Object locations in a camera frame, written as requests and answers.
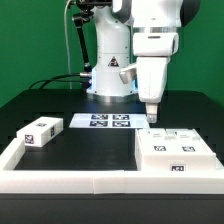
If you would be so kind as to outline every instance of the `small white box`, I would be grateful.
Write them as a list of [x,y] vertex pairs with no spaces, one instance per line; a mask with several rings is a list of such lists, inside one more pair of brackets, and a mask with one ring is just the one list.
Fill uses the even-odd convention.
[[14,138],[0,156],[0,171],[14,170],[24,153],[24,139]]
[[216,154],[195,130],[136,130],[135,159],[141,171],[211,171],[216,168]]
[[17,137],[25,139],[25,145],[42,147],[63,130],[63,119],[40,117],[17,131]]

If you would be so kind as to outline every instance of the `black label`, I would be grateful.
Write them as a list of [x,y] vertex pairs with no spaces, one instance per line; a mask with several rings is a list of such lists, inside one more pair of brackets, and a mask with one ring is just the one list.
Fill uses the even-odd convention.
[[113,121],[113,127],[131,127],[129,121]]
[[25,135],[25,143],[27,143],[27,144],[34,144],[33,135]]
[[154,149],[156,150],[156,151],[166,151],[166,147],[165,146],[154,146]]
[[113,120],[130,120],[130,117],[129,117],[129,115],[115,114],[115,115],[113,115]]
[[108,115],[107,114],[93,114],[91,119],[92,120],[107,120]]
[[192,147],[192,146],[183,146],[182,149],[185,151],[185,152],[195,152],[195,148]]
[[171,171],[185,171],[185,165],[171,165]]
[[108,121],[91,121],[90,127],[107,127]]
[[55,135],[54,127],[51,128],[51,137]]
[[38,126],[38,127],[45,127],[47,124],[44,124],[44,123],[39,123],[39,124],[37,124],[36,126]]

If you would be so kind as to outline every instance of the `black cable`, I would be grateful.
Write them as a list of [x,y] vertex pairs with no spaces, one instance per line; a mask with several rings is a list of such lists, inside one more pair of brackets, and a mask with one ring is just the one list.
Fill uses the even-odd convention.
[[35,85],[37,85],[37,84],[39,84],[39,83],[41,83],[41,82],[48,82],[49,81],[49,83],[50,82],[76,82],[76,83],[89,83],[87,80],[86,81],[71,81],[71,80],[57,80],[57,79],[44,79],[44,80],[39,80],[39,81],[37,81],[37,82],[35,82],[35,83],[33,83],[30,87],[29,87],[29,89],[32,89],[32,87],[33,86],[35,86]]
[[50,82],[53,82],[53,80],[55,79],[62,79],[62,78],[68,78],[68,77],[80,77],[79,73],[73,73],[73,74],[65,74],[65,75],[59,75],[59,76],[55,76],[51,79],[49,79],[48,81],[46,81],[45,83],[43,83],[39,89],[43,89],[46,85],[48,85]]

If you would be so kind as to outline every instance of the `cable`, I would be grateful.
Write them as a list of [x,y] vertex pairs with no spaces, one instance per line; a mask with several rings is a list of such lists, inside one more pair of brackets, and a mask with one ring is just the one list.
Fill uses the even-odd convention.
[[32,89],[33,88],[33,86],[35,86],[35,85],[37,85],[37,84],[39,84],[39,83],[41,83],[41,82],[47,82],[47,81],[50,81],[50,82],[76,82],[76,83],[81,83],[81,84],[89,84],[89,81],[73,81],[73,80],[57,80],[57,79],[43,79],[43,80],[39,80],[39,81],[37,81],[37,82],[35,82],[35,83],[33,83],[30,87],[29,87],[29,90],[30,89]]
[[67,10],[72,0],[68,0],[65,6],[64,11],[64,28],[65,28],[65,43],[66,43],[66,51],[67,51],[67,60],[68,60],[68,73],[71,74],[71,54],[68,40],[68,26],[67,26]]
[[68,78],[70,77],[70,80],[71,80],[71,77],[80,77],[80,74],[79,73],[74,73],[74,74],[66,74],[66,75],[59,75],[59,76],[55,76],[51,79],[49,79],[48,81],[46,81],[45,83],[43,83],[39,89],[43,89],[46,85],[48,85],[50,82],[52,82],[53,80],[56,80],[56,79],[62,79],[62,78]]

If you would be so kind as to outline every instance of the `white box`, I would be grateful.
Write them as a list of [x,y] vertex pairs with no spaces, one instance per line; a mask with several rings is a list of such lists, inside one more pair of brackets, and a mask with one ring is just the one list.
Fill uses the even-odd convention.
[[216,154],[195,130],[136,130],[135,158],[141,171],[211,171]]
[[17,137],[25,139],[25,145],[42,147],[63,130],[63,119],[40,117],[17,131]]

